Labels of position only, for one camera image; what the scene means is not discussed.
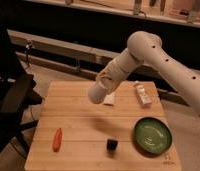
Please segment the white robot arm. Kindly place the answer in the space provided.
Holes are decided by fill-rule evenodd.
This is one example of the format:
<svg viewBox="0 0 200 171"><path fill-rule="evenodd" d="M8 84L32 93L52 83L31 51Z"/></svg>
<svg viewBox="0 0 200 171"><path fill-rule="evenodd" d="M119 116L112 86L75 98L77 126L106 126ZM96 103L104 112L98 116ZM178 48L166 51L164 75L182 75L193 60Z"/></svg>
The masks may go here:
<svg viewBox="0 0 200 171"><path fill-rule="evenodd" d="M127 40L127 47L97 75L98 103L114 91L143 63L150 65L200 115L200 75L171 58L159 36L138 31Z"/></svg>

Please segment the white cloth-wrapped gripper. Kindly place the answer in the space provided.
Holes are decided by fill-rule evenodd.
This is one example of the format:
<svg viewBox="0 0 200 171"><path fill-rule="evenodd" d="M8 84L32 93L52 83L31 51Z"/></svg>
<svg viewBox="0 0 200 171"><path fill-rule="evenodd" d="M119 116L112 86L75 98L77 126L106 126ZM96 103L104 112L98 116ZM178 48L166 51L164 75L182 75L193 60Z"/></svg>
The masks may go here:
<svg viewBox="0 0 200 171"><path fill-rule="evenodd" d="M129 62L115 58L97 75L96 81L100 82L108 92L113 92L131 72L132 65Z"/></svg>

